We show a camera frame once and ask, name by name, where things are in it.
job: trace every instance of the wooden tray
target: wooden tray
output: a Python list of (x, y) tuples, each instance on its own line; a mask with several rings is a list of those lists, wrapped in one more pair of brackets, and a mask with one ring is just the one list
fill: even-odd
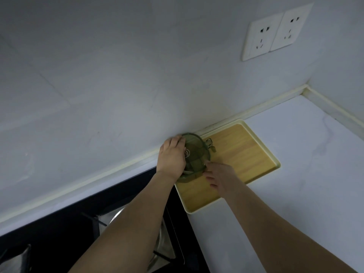
[[(244, 183), (270, 173), (281, 166), (243, 120), (236, 120), (203, 136), (211, 138), (216, 152), (211, 161), (231, 165)], [(175, 184), (184, 210), (191, 214), (213, 203), (220, 197), (201, 176), (189, 183)]]

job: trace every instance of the green glass bowl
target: green glass bowl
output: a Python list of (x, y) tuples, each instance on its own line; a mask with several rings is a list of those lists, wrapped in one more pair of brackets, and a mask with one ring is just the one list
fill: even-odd
[(182, 136), (186, 139), (186, 150), (184, 152), (186, 166), (177, 181), (187, 183), (202, 175), (206, 168), (204, 161), (210, 161), (211, 155), (206, 143), (200, 136), (194, 133), (185, 133)]

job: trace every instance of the electrical outlet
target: electrical outlet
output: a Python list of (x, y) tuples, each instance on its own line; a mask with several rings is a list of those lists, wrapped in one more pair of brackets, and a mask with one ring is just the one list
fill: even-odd
[(284, 13), (281, 24), (271, 46), (271, 51), (276, 50), (296, 41), (313, 3), (290, 9)]
[(283, 12), (250, 22), (242, 52), (242, 61), (269, 52)]

